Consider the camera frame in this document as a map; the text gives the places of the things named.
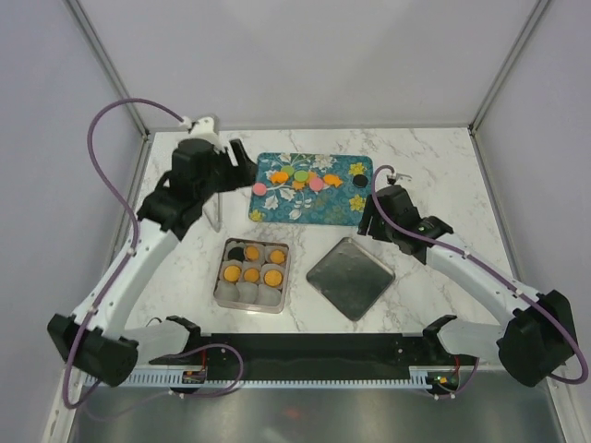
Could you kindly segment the orange cookie small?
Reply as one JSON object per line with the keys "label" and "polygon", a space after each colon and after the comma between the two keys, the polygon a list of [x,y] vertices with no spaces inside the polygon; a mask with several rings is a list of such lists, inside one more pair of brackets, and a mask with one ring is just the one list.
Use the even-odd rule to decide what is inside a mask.
{"label": "orange cookie small", "polygon": [[259,250],[255,246],[249,245],[245,248],[245,256],[248,260],[258,260]]}

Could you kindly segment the metal tongs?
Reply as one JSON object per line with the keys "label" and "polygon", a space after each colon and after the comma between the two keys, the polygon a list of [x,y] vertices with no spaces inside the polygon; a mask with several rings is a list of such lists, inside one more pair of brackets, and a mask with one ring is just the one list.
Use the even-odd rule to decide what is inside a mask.
{"label": "metal tongs", "polygon": [[222,195],[220,193],[215,193],[204,205],[203,212],[213,231],[219,233],[223,226]]}

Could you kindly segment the large orange cookie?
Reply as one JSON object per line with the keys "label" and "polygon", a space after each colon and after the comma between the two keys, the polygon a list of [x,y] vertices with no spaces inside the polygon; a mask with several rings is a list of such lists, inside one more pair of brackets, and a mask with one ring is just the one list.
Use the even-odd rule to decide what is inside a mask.
{"label": "large orange cookie", "polygon": [[230,265],[224,269],[223,279],[225,281],[235,283],[235,282],[239,281],[241,274],[242,274],[242,270],[239,266]]}

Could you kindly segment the plain round orange cookie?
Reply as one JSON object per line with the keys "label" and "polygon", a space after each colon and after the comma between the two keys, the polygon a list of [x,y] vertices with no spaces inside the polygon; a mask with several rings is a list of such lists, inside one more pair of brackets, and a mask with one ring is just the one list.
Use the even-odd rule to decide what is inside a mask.
{"label": "plain round orange cookie", "polygon": [[244,281],[257,283],[259,281],[259,270],[255,268],[246,269],[243,278]]}

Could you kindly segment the round dotted orange cookie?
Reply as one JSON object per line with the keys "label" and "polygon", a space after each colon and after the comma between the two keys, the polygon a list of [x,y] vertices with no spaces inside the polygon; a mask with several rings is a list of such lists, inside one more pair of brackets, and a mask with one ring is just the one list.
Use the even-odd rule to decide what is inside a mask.
{"label": "round dotted orange cookie", "polygon": [[280,287],[283,284],[283,274],[277,269],[269,269],[264,273],[263,281],[272,288]]}

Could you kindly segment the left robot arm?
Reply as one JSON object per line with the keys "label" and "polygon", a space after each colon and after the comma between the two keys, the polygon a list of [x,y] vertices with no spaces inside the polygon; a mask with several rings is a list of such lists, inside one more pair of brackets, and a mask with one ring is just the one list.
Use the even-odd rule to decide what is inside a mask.
{"label": "left robot arm", "polygon": [[216,194],[252,186],[257,171],[239,139],[222,150],[204,138],[177,144],[170,170],[139,208],[128,245],[71,315],[56,314],[49,321],[48,333],[69,366],[117,387],[136,365],[167,355],[182,364],[199,359],[199,329],[182,317],[138,329],[127,329],[126,323],[147,283],[200,219],[204,205]]}

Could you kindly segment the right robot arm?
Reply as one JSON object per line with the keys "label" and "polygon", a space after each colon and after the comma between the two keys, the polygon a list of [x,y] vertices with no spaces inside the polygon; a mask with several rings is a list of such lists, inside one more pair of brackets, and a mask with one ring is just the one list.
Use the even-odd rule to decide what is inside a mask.
{"label": "right robot arm", "polygon": [[445,275],[495,318],[493,325],[452,317],[438,320],[435,333],[421,343],[431,363],[443,364],[454,354],[470,355],[501,364],[527,387],[546,377],[572,385],[587,381],[589,367],[567,297],[556,290],[541,293],[471,252],[450,225],[434,216],[421,217],[401,186],[372,190],[358,232],[395,244]]}

